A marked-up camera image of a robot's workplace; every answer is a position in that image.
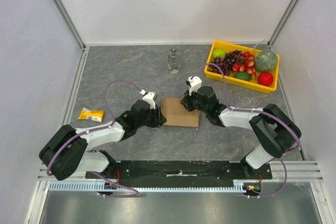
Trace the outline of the brown cardboard box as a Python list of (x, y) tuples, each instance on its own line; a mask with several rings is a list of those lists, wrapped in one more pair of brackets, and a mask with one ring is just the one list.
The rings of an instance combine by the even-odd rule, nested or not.
[(199, 111), (187, 111), (181, 104), (181, 98), (164, 97), (162, 100), (162, 114), (166, 118), (164, 123), (166, 126), (199, 126)]

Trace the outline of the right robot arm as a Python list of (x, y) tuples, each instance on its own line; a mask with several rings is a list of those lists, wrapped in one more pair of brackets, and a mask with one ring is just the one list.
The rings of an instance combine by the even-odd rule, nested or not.
[(301, 131), (275, 104), (259, 109), (234, 108), (220, 103), (209, 86), (186, 90), (181, 104), (187, 111), (205, 113), (212, 125), (254, 132), (259, 145), (243, 158), (240, 172), (245, 178), (254, 178), (265, 163), (300, 147)]

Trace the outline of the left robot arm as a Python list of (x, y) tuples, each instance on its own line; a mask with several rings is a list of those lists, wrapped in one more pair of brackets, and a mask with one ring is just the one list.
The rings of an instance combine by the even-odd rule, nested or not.
[(99, 127), (73, 128), (63, 125), (42, 148), (39, 159), (47, 167), (47, 175), (64, 180), (73, 173), (96, 171), (103, 178), (111, 178), (115, 165), (102, 152), (89, 151), (106, 143), (124, 141), (141, 127), (157, 128), (166, 122), (159, 105), (137, 100), (130, 110), (123, 112), (113, 122)]

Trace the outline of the clear glass bottle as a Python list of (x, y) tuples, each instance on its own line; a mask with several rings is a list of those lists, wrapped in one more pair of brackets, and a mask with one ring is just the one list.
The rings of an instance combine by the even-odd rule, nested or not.
[(168, 55), (170, 73), (178, 73), (180, 70), (181, 57), (176, 48), (172, 48)]

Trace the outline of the dark purple grape bunch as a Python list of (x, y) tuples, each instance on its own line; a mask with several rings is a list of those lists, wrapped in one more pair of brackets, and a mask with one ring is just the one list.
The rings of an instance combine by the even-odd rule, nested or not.
[(233, 65), (238, 63), (239, 57), (242, 55), (241, 51), (234, 50), (226, 52), (224, 59), (214, 59), (212, 63), (217, 65), (223, 72), (225, 76), (229, 76), (233, 70)]

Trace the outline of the green apple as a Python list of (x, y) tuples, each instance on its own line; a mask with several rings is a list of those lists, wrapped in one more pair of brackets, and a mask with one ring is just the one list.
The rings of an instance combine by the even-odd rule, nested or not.
[(214, 49), (213, 50), (213, 58), (214, 59), (224, 59), (226, 56), (226, 52), (223, 49)]

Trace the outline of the green avocado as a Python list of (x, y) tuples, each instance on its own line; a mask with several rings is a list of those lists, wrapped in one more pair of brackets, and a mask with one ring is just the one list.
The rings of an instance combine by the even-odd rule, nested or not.
[(250, 81), (251, 76), (249, 73), (240, 71), (234, 74), (234, 78), (239, 79), (239, 80), (244, 80), (244, 81)]

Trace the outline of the yellow snack packet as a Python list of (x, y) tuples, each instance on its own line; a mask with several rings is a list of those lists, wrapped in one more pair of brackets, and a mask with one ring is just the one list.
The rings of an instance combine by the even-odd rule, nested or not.
[(104, 110), (89, 110), (87, 108), (82, 108), (80, 115), (78, 116), (79, 120), (90, 120), (94, 122), (103, 122)]

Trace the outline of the red cherry cluster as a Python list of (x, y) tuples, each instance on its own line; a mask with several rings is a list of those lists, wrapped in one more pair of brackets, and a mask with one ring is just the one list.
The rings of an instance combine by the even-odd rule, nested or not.
[(239, 57), (238, 63), (233, 65), (232, 74), (240, 71), (244, 71), (250, 74), (251, 80), (256, 78), (256, 68), (254, 66), (255, 55), (250, 51), (242, 52), (242, 55)]

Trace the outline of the red apple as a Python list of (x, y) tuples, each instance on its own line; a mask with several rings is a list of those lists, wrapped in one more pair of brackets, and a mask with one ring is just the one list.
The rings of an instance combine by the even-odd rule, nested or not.
[(270, 72), (262, 72), (258, 78), (257, 82), (262, 86), (270, 86), (274, 81), (274, 77)]

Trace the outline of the green netted melon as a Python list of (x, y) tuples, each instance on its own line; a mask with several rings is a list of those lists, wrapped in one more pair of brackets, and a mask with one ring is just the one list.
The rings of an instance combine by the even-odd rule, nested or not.
[(278, 56), (271, 50), (261, 51), (254, 60), (254, 66), (258, 72), (270, 72), (277, 64)]

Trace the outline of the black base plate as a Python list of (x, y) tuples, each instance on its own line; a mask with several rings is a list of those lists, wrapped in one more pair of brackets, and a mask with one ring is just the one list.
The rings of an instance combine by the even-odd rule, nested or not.
[(128, 187), (219, 187), (272, 179), (269, 164), (253, 170), (230, 161), (114, 161), (100, 175)]

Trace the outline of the aluminium frame rail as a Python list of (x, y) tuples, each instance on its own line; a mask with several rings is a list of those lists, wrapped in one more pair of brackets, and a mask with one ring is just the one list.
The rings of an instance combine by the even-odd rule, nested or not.
[[(283, 161), (287, 169), (288, 182), (322, 182), (322, 174), (316, 161)], [(284, 176), (284, 168), (280, 161), (272, 161), (270, 163), (270, 171), (272, 173), (271, 182), (279, 182)], [(74, 175), (65, 179), (65, 181), (84, 181), (93, 180), (86, 178), (85, 172), (75, 172)], [(42, 165), (39, 171), (38, 181), (56, 181), (54, 176), (46, 175), (46, 166)]]

